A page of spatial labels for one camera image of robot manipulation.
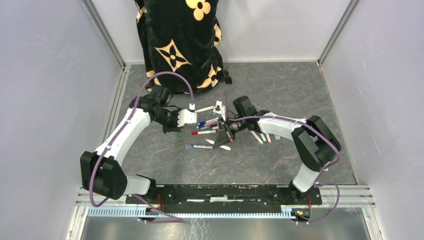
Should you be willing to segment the orange capped white marker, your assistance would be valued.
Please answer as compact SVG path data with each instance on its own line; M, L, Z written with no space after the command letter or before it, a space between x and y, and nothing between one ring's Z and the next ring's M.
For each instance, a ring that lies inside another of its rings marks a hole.
M270 135L269 135L268 133L266 133L266 134L265 134L265 137L266 137L267 142L268 142L269 144L272 144L271 137L270 137Z

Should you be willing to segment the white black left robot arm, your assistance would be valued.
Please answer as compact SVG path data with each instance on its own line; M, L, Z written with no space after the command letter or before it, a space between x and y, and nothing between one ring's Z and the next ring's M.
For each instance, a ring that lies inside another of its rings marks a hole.
M80 157L82 187L92 194L117 200L124 195L138 194L145 204L157 198L156 181L135 175L127 176L122 163L140 133L151 122L162 125L164 132L177 132L180 108L167 107L172 92L163 86L154 86L151 92L135 97L126 114L107 140L93 152L85 151Z

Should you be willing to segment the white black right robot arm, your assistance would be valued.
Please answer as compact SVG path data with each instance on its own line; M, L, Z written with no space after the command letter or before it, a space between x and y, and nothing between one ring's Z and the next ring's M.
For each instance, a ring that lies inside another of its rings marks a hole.
M289 199L302 204L323 170L341 158L341 145L325 122L317 115L309 118L290 118L268 110L257 110L244 95L233 101L234 117L227 117L226 107L217 101L212 108L219 114L218 136L215 148L233 142L236 133L249 130L263 135L274 135L293 141L301 160L301 166L288 186Z

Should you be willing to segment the blue capped white marker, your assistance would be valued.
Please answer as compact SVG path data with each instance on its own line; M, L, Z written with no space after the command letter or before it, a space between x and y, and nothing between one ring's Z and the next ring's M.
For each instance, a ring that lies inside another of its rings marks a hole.
M254 136L254 138L261 144L264 144L264 141L259 137L259 135L255 131L250 131L250 133Z

